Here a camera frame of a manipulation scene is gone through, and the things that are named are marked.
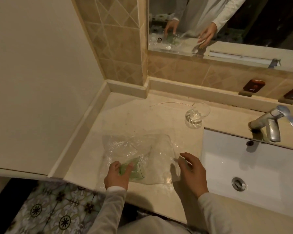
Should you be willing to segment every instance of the bathroom counter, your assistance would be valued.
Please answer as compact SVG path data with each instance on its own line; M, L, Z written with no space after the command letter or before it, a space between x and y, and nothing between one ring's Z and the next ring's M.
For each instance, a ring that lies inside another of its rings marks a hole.
M203 126L192 128L185 120L185 113L193 102L202 101L152 90L146 99L111 93L64 179L89 189L97 188L98 171L104 153L104 133L137 135L162 132L171 137L177 152L186 151L200 157L204 127L252 138L248 122L263 114L206 102L211 113L203 120ZM285 118L279 120L279 126L281 142L278 144L293 148L293 128ZM182 182L170 185L130 182L126 201L179 222L205 227L195 197L190 192L185 192L186 190ZM288 223L288 233L293 233L291 217L218 197L236 226L244 229L247 227L243 233L278 233L278 230L284 228L284 222Z

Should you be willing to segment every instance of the clear plastic bag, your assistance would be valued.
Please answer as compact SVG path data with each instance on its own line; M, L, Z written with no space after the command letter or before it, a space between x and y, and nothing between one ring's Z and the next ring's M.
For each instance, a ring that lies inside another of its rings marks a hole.
M170 169L172 163L176 164L176 155L171 138L167 134L103 135L102 141L105 153L97 189L104 190L104 178L112 162L126 163L136 157L142 157L145 177L131 180L132 182L146 185L172 182Z

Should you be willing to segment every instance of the left hand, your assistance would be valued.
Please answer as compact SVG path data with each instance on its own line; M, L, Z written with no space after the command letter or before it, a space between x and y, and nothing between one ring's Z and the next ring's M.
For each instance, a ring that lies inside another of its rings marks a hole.
M202 43L200 45L200 48L204 48L206 47L211 39L214 37L214 35L217 33L217 26L214 22L212 22L206 29L204 29L200 35L199 35L199 39L198 39L198 43L206 40L204 43Z
M124 175L122 176L119 175L120 166L121 166L121 163L119 161L115 161L110 164L108 174L104 179L104 185L106 189L111 186L120 186L128 190L129 177L130 177L131 171L133 170L133 163L130 163L127 166L127 169Z

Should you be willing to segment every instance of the chrome faucet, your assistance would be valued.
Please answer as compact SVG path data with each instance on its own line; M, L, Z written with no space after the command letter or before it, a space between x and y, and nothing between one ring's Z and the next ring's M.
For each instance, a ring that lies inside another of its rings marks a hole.
M278 125L278 119L286 117L291 126L293 126L293 117L290 110L286 106L278 105L277 107L266 112L254 121L251 121L248 125L251 130L260 130L266 127L267 137L271 142L280 142L280 130Z

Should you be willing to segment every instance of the tile wall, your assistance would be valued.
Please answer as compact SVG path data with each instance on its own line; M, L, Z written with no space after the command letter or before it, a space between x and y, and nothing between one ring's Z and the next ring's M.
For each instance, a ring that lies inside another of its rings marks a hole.
M75 2L105 77L143 85L147 77L147 1Z
M240 64L148 52L148 75L173 81L239 92L251 79L266 85L255 95L280 99L293 89L293 73Z

